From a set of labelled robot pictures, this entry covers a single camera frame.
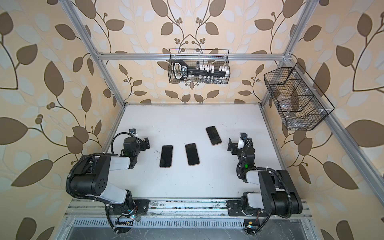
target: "smartphone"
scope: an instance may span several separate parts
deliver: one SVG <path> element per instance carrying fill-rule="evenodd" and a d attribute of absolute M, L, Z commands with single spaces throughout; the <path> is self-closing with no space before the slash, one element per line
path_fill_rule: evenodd
<path fill-rule="evenodd" d="M 160 167 L 170 167 L 172 165 L 172 145 L 164 145 L 161 149 Z"/>
<path fill-rule="evenodd" d="M 188 165 L 193 166 L 200 163 L 199 156 L 197 154 L 196 144 L 190 143 L 185 146 L 187 152 Z"/>
<path fill-rule="evenodd" d="M 217 145 L 221 143 L 220 136 L 217 133 L 215 126 L 206 128 L 209 140 L 211 140 L 212 145 Z"/>

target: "white table surface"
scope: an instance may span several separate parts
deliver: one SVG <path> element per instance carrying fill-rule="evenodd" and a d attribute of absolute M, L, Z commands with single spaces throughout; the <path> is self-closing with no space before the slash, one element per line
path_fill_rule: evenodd
<path fill-rule="evenodd" d="M 221 144 L 212 146 L 209 126 L 216 127 Z M 237 156 L 227 151 L 228 138 L 237 142 L 240 132 L 253 140 L 256 166 L 281 169 L 258 105 L 128 105 L 116 134 L 130 128 L 148 137 L 151 148 L 140 152 L 133 169 L 111 171 L 108 181 L 134 197 L 231 198 L 259 191 L 237 178 Z M 115 153 L 126 137 L 116 138 Z M 189 143 L 196 143 L 199 165 L 188 165 Z M 163 145 L 174 147 L 170 168 L 159 167 Z"/>

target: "black wire basket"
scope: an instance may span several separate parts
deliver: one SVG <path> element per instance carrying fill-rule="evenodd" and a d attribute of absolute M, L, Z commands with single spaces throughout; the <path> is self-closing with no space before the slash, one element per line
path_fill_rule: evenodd
<path fill-rule="evenodd" d="M 170 83 L 228 84 L 229 50 L 171 48 L 168 77 Z"/>
<path fill-rule="evenodd" d="M 293 68 L 282 67 L 264 74 L 265 86 L 287 130 L 313 130 L 334 110 L 331 101 L 309 75 L 316 87 L 304 82 L 300 76 L 304 72 L 296 64 Z M 323 104 L 314 91 L 330 106 Z"/>

